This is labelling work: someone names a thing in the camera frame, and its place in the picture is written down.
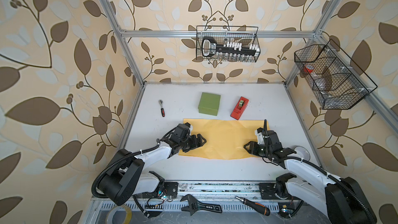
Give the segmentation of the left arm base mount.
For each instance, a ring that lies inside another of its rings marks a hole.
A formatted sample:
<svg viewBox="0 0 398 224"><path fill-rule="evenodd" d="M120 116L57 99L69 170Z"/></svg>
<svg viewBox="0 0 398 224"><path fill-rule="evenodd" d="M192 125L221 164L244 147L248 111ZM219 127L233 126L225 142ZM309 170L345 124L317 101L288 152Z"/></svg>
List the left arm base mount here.
<svg viewBox="0 0 398 224"><path fill-rule="evenodd" d="M164 199L164 200L172 200L176 199L178 195L178 182L164 182L161 183L153 192L144 192L137 194L138 198L142 199Z"/></svg>

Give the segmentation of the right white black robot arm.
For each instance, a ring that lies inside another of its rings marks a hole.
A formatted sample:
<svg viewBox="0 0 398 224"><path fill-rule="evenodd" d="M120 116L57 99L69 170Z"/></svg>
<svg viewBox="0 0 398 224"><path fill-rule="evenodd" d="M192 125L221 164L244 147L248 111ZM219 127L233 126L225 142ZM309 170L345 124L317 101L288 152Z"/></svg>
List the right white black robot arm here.
<svg viewBox="0 0 398 224"><path fill-rule="evenodd" d="M251 155L279 166L287 173L262 193L281 200L298 198L322 212L333 224L375 224L377 217L359 183L327 172L295 149L284 148L275 131L259 128L256 141L244 145Z"/></svg>

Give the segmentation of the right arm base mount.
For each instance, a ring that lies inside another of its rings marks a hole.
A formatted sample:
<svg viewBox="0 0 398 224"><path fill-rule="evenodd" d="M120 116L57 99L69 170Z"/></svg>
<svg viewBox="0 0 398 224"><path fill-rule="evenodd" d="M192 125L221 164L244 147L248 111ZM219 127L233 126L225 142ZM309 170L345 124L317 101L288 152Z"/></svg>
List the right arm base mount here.
<svg viewBox="0 0 398 224"><path fill-rule="evenodd" d="M259 183L262 200L299 200L288 193L286 183L296 178L292 173L286 173L276 178L275 182Z"/></svg>

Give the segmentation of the yellow orange wrapping paper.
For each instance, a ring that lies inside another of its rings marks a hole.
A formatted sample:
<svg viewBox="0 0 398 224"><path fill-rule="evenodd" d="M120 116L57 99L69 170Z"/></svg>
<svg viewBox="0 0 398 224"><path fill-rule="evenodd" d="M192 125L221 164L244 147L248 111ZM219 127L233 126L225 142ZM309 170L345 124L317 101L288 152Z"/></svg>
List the yellow orange wrapping paper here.
<svg viewBox="0 0 398 224"><path fill-rule="evenodd" d="M185 119L193 126L193 134L201 134L206 144L189 152L180 151L180 156L205 159L234 160L250 158L245 149L250 141L256 141L255 131L262 128L263 120L210 120Z"/></svg>

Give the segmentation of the green gift box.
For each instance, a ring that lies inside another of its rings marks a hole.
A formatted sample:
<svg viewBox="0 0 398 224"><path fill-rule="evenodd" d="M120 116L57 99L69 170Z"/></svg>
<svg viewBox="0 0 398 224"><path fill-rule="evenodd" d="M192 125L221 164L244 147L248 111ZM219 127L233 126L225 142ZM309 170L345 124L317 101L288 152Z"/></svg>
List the green gift box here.
<svg viewBox="0 0 398 224"><path fill-rule="evenodd" d="M198 105L200 114L217 116L221 95L203 92Z"/></svg>

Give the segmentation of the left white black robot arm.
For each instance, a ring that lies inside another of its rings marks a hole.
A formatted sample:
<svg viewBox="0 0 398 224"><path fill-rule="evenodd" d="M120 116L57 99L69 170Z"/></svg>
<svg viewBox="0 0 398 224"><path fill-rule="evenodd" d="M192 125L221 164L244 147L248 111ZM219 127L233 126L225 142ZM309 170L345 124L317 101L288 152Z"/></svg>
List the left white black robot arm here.
<svg viewBox="0 0 398 224"><path fill-rule="evenodd" d="M136 152L118 150L94 180L91 186L92 195L111 199L118 206L138 194L163 197L166 194L165 179L154 171L143 173L143 170L177 155L180 151L187 153L204 146L207 140L201 134L192 134L192 130L190 123L180 123L157 139L154 147Z"/></svg>

